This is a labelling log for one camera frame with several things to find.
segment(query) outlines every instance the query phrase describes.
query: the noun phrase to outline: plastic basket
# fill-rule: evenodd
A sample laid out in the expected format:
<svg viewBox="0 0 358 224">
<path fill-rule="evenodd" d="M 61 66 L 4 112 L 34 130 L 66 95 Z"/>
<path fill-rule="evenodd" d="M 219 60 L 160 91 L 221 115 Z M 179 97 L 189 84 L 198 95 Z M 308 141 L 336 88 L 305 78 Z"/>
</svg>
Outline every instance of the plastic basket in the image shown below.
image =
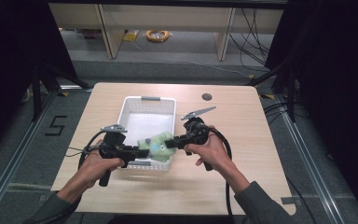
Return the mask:
<svg viewBox="0 0 358 224">
<path fill-rule="evenodd" d="M 128 96 L 121 108 L 118 124 L 128 132 L 124 144 L 137 146 L 137 141 L 169 132 L 173 135 L 176 100 L 165 97 Z M 170 169 L 171 159 L 166 162 L 151 159 L 130 161 L 127 169 L 161 170 Z"/>
</svg>

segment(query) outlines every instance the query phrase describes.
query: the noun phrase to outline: sleeve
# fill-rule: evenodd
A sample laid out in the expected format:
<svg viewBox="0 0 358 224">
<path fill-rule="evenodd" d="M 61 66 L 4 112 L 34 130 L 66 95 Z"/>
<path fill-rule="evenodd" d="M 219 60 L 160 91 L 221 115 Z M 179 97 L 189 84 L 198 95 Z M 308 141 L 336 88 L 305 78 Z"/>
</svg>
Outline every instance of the sleeve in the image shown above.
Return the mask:
<svg viewBox="0 0 358 224">
<path fill-rule="evenodd" d="M 292 217 L 256 182 L 252 182 L 247 189 L 234 197 L 252 224 L 295 223 Z"/>
<path fill-rule="evenodd" d="M 51 194 L 48 200 L 37 210 L 37 212 L 25 220 L 23 224 L 62 224 L 75 212 L 80 203 L 74 204 L 59 198 L 56 193 Z"/>
</svg>

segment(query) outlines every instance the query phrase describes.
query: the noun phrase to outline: green toy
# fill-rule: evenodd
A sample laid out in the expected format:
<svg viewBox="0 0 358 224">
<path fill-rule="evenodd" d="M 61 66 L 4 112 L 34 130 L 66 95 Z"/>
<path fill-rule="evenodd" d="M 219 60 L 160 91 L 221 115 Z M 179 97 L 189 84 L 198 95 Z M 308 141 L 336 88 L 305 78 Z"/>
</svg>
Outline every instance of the green toy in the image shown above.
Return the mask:
<svg viewBox="0 0 358 224">
<path fill-rule="evenodd" d="M 172 139 L 173 135 L 165 132 L 150 138 L 138 140 L 138 147 L 140 150 L 149 149 L 149 156 L 147 158 L 153 161 L 166 162 L 176 152 L 176 147 L 167 148 L 165 145 L 165 141 Z"/>
</svg>

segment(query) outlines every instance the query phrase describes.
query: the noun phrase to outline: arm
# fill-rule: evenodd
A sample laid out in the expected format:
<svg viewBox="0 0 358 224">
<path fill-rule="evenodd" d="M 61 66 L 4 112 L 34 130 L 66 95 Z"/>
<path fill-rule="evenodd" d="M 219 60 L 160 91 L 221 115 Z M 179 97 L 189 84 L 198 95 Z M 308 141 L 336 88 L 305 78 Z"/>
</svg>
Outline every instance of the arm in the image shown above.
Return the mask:
<svg viewBox="0 0 358 224">
<path fill-rule="evenodd" d="M 83 165 L 65 186 L 51 195 L 39 210 L 24 223 L 64 223 L 75 212 L 81 195 L 101 179 L 106 170 L 114 171 L 123 166 L 119 158 L 102 159 L 98 150 L 93 150 Z"/>
<path fill-rule="evenodd" d="M 225 178 L 251 223 L 295 223 L 256 182 L 250 183 L 246 179 L 229 158 L 222 140 L 216 134 L 209 132 L 208 141 L 204 145 L 188 144 L 185 150 L 200 155 L 196 165 L 206 161 Z"/>
</svg>

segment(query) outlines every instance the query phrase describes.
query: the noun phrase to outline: metal rail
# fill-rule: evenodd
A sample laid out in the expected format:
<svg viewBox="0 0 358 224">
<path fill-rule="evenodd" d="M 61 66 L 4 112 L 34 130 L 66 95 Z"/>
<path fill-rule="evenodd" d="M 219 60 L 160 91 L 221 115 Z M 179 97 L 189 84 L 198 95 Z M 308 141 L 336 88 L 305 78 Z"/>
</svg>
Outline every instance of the metal rail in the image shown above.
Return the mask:
<svg viewBox="0 0 358 224">
<path fill-rule="evenodd" d="M 16 174 L 17 170 L 20 167 L 22 159 L 24 158 L 28 148 L 32 144 L 36 131 L 38 130 L 40 124 L 42 123 L 46 111 L 48 107 L 51 105 L 55 98 L 56 92 L 50 92 L 43 103 L 43 110 L 40 116 L 35 120 L 32 121 L 31 125 L 29 126 L 26 134 L 23 136 L 19 146 L 17 147 L 16 151 L 14 152 L 13 156 L 10 159 L 10 162 L 7 164 L 5 171 L 0 176 L 0 202 L 4 197 L 4 194 L 7 190 L 7 186 L 10 183 L 11 179 L 13 178 L 14 174 Z"/>
<path fill-rule="evenodd" d="M 278 103 L 283 103 L 283 99 L 280 95 L 277 96 L 277 101 Z M 310 151 L 308 150 L 307 145 L 305 144 L 296 124 L 291 121 L 287 113 L 283 113 L 283 120 L 286 123 L 289 133 L 292 135 L 293 140 L 295 141 L 300 157 L 304 162 L 305 168 L 310 175 L 310 180 L 312 181 L 313 186 L 315 187 L 316 192 L 322 201 L 322 205 L 324 206 L 330 222 L 337 224 L 345 223 L 343 216 L 339 212 L 337 203 L 331 195 L 329 188 L 326 186 L 322 175 L 319 173 L 318 167 L 310 155 Z"/>
</svg>

